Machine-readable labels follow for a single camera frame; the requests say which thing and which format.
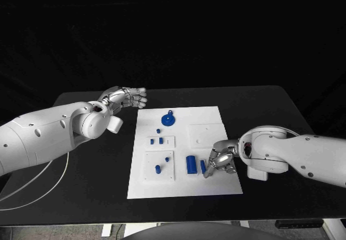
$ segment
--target blue object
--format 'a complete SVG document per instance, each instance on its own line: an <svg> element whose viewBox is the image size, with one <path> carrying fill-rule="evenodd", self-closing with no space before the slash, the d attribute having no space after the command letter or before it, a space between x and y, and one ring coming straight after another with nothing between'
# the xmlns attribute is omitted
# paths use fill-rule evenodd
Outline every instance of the blue object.
<svg viewBox="0 0 346 240"><path fill-rule="evenodd" d="M198 165L197 165L197 157L195 156L187 157L187 168L188 168L188 174L198 173Z"/></svg>
<svg viewBox="0 0 346 240"><path fill-rule="evenodd" d="M172 110L168 111L168 114L162 117L161 122L165 126L172 126L176 122Z"/></svg>
<svg viewBox="0 0 346 240"><path fill-rule="evenodd" d="M201 170L202 170L202 174L205 174L207 172L207 163L205 163L205 160L201 160Z"/></svg>
<svg viewBox="0 0 346 240"><path fill-rule="evenodd" d="M162 173L162 168L161 168L161 165L156 165L155 166L155 170L156 170L156 173L161 174Z"/></svg>

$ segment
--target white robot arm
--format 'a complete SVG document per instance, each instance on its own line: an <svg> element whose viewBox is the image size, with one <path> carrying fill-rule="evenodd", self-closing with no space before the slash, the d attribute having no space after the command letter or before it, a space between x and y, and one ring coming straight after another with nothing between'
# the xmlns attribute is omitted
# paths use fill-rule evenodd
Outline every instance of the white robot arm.
<svg viewBox="0 0 346 240"><path fill-rule="evenodd" d="M260 126L238 140L214 144L204 177L215 170L236 173L234 157L249 165L251 179L267 181L269 173L285 173L289 165L311 179L346 187L346 140L299 135L279 126Z"/></svg>
<svg viewBox="0 0 346 240"><path fill-rule="evenodd" d="M80 144L97 139L106 129L119 133L125 107L146 106L146 88L112 87L99 101L76 102L31 112L0 126L0 176L44 164Z"/></svg>

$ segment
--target table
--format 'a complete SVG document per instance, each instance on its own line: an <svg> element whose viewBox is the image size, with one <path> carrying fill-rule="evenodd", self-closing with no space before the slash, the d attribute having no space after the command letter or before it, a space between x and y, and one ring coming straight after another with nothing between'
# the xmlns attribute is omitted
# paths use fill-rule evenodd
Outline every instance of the table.
<svg viewBox="0 0 346 240"><path fill-rule="evenodd" d="M99 92L67 92L54 106L94 101ZM230 139L257 126L276 125L315 134L280 86L159 89L148 91L148 108L218 106ZM70 153L70 164L54 191L32 205L0 211L0 226L188 222L263 219L342 218L346 189L311 180L290 167L269 181L247 177L247 165L236 159L244 194L127 199L138 108L117 114L120 133L106 131ZM60 157L32 185L0 203L9 208L37 199L57 183L67 164ZM22 186L47 164L16 171L3 190Z"/></svg>

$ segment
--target blue knob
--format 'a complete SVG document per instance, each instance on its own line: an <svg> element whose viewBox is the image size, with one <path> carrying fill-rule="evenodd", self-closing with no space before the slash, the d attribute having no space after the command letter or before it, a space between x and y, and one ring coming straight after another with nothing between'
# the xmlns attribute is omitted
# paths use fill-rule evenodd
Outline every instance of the blue knob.
<svg viewBox="0 0 346 240"><path fill-rule="evenodd" d="M162 168L161 168L161 165L156 165L155 166L155 170L156 170L156 173L161 174L162 173Z"/></svg>
<svg viewBox="0 0 346 240"><path fill-rule="evenodd" d="M174 116L174 111L172 110L168 111L168 114L162 117L161 122L168 127L175 124L176 118Z"/></svg>

